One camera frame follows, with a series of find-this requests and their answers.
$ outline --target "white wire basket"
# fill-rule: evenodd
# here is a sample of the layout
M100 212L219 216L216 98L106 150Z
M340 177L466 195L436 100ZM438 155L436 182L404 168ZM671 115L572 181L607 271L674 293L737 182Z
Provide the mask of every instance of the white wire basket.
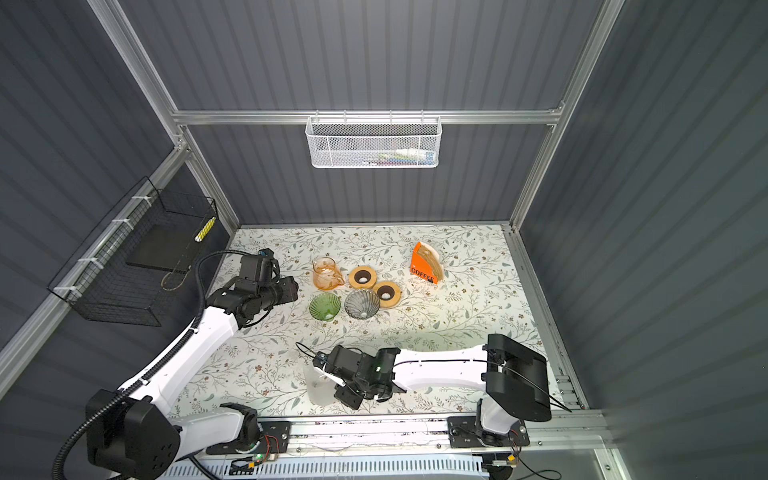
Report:
M440 117L316 115L306 121L306 141L317 168L437 167L441 136Z

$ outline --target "black cable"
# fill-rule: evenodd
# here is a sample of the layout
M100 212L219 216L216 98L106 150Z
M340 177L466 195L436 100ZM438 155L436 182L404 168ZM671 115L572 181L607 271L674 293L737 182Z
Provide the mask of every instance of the black cable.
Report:
M296 342L296 349L299 350L299 353L303 353L304 355L308 356L311 359L314 359L317 356L314 350L312 350L311 348L309 348L308 346L304 345L301 342Z
M530 477L539 477L539 478L543 478L544 480L561 480L561 478L563 478L563 474L561 474L557 470L552 470L551 468L547 468L545 470L534 470L533 468L529 467L527 463L523 462L523 459L522 459L522 457L520 456L519 453L518 453L518 457L517 458L518 458L518 460L520 461L521 464L523 464L528 470L531 471L531 473L529 473L525 477L520 477L520 478L517 478L515 480L524 480L524 478L530 478ZM542 475L542 473L548 473L548 472L552 472L552 473L558 474L557 478L545 477L545 476Z
M197 467L198 470L203 472L203 475L205 475L206 478L208 478L208 480L221 480L221 478L217 477L211 470L208 470L207 468L205 468L205 465L200 463L200 460L198 460L196 457L191 456L189 460L190 462L192 462L194 466Z
M200 265L202 265L205 260L211 257L227 255L228 253L236 255L250 255L250 253L242 252L240 250L218 250L201 257L197 260L197 262L195 262L194 275L195 280L197 281L197 295L199 301L197 306L197 315L195 315L194 320L192 320L192 323L187 328L187 331L184 332L179 341L176 342L176 344L171 347L170 350L168 350L168 353L163 355L151 368L149 368L149 370L147 370L147 372L143 374L139 380L121 392L118 392L117 395L115 395L114 398L107 403L107 405L101 407L98 411L96 411L96 413L86 419L85 422L83 422L74 432L72 432L72 435L70 435L69 438L64 442L56 454L56 457L54 458L53 466L51 467L51 478L53 480L67 480L67 477L64 475L64 463L67 461L69 452L74 447L74 444L77 443L80 437L82 437L88 431L91 425L93 425L96 420L104 416L104 414L112 410L115 406L121 404L131 395L131 393L138 390L139 387L145 385L146 382L149 382L154 374L160 371L160 369L162 369L170 361L170 359L174 358L179 350L181 350L181 347L183 347L189 341L189 339L192 338L192 335L195 334L197 327L200 325L200 320L203 318L203 311L205 310L205 286L203 285L203 279L200 278ZM123 478L130 477L118 475L117 477L113 477L111 480L123 480Z
M453 428L451 428L451 430L452 430L450 432L451 435L455 435L455 433L453 433L453 430L461 430L462 432L466 433L467 435L478 436L477 432L470 432L469 430L465 429L464 427L462 427L460 425L455 425Z
M264 320L264 319L266 318L266 316L267 316L267 315L269 315L270 313L272 313L272 309L271 309L271 308L270 308L269 310L267 310L267 311L266 311L266 313L264 313L264 314L261 316L261 318L260 318L260 319L258 319L258 320L257 320L257 321L255 321L255 322L246 323L245 325L243 325L243 328L248 328L249 326L255 326L255 325L258 325L258 324L259 324L259 323L261 323L261 321L262 321L262 320Z
M238 475L240 473L251 473L253 468L250 464L255 464L253 457L234 458L230 463L230 475Z
M514 433L515 437L519 437L520 435L518 435L518 433L515 430L510 430L509 432L507 432L507 439L509 439L509 441L512 443L512 453L515 454L515 457L517 457L520 455L520 452L523 451L523 448L522 446L518 447L518 444L515 443L515 440L512 440L512 437L509 435L510 433Z
M489 362L488 360L480 360L480 359L427 359L427 360L403 360L402 362L397 362L395 365L393 365L393 366L392 366L392 368L395 368L397 365L402 365L403 363L422 363L422 362L483 362L483 363L488 363L489 365L500 366L500 367L502 367L503 369L505 369L505 370L509 370L510 372L512 372L512 373L514 373L514 374L516 374L516 375L518 375L520 378L522 378L522 379L523 379L523 380L525 380L526 382L530 383L530 384L531 384L532 386L534 386L535 388L539 389L539 390L540 390L542 393L544 393L544 394L545 394L546 396L548 396L550 399L554 400L554 401L557 403L558 407L560 407L561 409L563 409L563 410L568 410L569 412L573 412L573 410L571 410L571 409L569 409L567 406L563 405L563 404L560 402L560 400L558 400L558 399L556 399L555 397L553 397L552 395L550 395L550 394L549 394L549 392L547 392L546 390L544 390L544 389L543 389L543 388L541 388L540 386L538 386L538 385L536 385L535 383L533 383L533 382L532 382L532 381L531 381L531 380L530 380L530 379L529 379L527 376L523 375L522 373L518 372L518 371L517 371L517 370L515 370L515 369L511 369L511 368L509 368L509 367L508 367L508 366L506 366L506 365L502 365L502 364L500 364L500 363Z

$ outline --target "red wire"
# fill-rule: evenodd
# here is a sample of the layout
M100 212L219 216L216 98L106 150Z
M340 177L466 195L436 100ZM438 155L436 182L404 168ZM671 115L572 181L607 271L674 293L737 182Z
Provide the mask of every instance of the red wire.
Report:
M277 440L277 437L272 436L272 435L265 435L264 438L275 439L275 445L277 445L277 452L276 453L280 453L280 442Z
M518 435L518 433L517 433L515 430L510 430L510 432L514 433L516 437L519 437L519 436L520 436L520 435ZM515 451L515 448L517 448L517 449L518 449L518 451L517 451L517 453L515 454L515 456L517 456L517 455L520 455L520 452L522 452L523 448L522 448L522 447L518 447L518 444L517 444L517 443L515 443L515 440L512 440L512 438L511 438L511 437L510 437L510 440L511 440L511 442L512 442L512 451L514 452L514 451Z

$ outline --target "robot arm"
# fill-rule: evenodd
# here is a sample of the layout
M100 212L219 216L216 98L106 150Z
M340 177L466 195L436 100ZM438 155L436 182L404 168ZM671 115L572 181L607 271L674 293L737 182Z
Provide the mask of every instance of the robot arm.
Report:
M200 321L193 320L155 360L120 387L118 393L123 391L124 398L119 404L115 399L122 397L107 390L97 392L88 402L84 425L90 425L89 462L140 480L154 480L175 460L209 445L258 442L257 412L246 406L228 403L181 419L168 415L181 390L216 349L237 330L261 321L252 323L258 312L295 301L298 291L293 277L280 278L271 250L242 257L240 275L206 300L208 307L201 310ZM62 447L62 458L70 447ZM57 460L54 478L64 478L62 470L63 461Z
M483 432L506 435L518 419L546 422L552 414L546 359L500 334L488 343L444 352L380 349L375 356L336 346L316 353L315 369L336 384L335 397L357 410L364 399L385 402L393 393L427 386L465 387L485 392Z

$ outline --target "mounting plate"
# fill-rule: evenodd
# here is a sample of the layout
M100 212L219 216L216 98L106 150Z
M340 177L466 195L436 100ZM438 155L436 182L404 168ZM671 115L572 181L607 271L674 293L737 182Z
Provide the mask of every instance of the mounting plate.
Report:
M483 445L478 436L474 433L477 428L475 415L448 417L447 423L448 437L451 441L452 449L472 449L489 446ZM520 432L520 427L524 427L525 432ZM524 421L518 420L516 423L512 424L511 430L517 433L517 435L514 433L510 434L511 439L515 441L516 446L525 447L531 444L531 440L528 437L528 430L525 429ZM493 446L512 447L512 441L507 437L503 435L497 436L500 445Z
M249 454L239 454L238 449L244 449L245 445L242 445L237 440L227 443L217 443L211 445L205 452L208 455L252 455L253 453L266 453L266 442L263 440L264 435L269 435L277 439L277 445L279 448L275 451L275 442L270 439L270 454L271 453L285 453L288 451L288 441L290 440L290 422L261 422L262 439L259 445L256 446L256 450Z

